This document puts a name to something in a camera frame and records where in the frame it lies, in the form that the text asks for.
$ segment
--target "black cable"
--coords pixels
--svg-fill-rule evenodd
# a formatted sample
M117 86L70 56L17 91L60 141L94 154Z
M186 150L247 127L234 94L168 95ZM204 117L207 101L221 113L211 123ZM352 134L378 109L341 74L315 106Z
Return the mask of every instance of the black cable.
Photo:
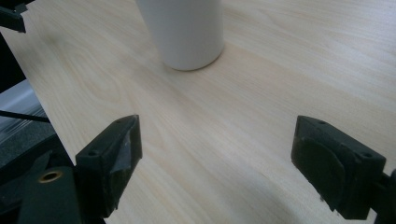
M32 115L24 115L24 114L19 114L19 113L13 113L13 112L8 112L8 111L4 111L4 110L0 110L0 116L12 118L12 119L28 119L28 120L33 120L33 121L50 123L50 120L47 118L32 116Z

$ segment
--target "light wood surface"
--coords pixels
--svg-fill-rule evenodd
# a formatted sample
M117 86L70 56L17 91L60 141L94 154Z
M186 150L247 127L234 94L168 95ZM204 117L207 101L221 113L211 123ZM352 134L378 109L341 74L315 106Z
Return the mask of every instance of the light wood surface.
M225 49L167 68L133 0L36 0L1 29L74 156L114 119L141 118L144 158L107 221L345 221L290 161L298 115L396 168L395 1L224 0Z

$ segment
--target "tabletop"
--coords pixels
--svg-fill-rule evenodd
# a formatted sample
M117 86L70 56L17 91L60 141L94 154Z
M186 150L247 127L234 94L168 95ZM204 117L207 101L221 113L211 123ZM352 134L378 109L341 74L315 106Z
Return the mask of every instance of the tabletop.
M396 168L396 2L223 0L225 48L166 67L133 0L36 0L27 33L0 29L72 157L138 114L143 159L123 223L346 221L291 163L298 115L322 119Z

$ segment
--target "black metal bracket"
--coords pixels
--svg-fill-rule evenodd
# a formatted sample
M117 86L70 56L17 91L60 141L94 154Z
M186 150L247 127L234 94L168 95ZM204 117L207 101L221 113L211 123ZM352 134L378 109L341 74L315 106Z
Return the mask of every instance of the black metal bracket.
M0 223L103 224L141 158L137 115L111 123L76 166L54 135L0 169Z
M396 171L383 174L386 159L319 119L299 116L291 160L320 197L345 219L396 223Z

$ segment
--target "wooden table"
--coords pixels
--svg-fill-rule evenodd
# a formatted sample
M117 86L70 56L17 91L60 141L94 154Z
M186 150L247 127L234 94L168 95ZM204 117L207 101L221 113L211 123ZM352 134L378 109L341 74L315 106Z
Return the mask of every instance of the wooden table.
M224 0L225 49L167 68L133 0L36 0L1 29L71 156L139 114L144 158L108 220L345 221L290 161L298 115L324 119L396 168L394 1Z

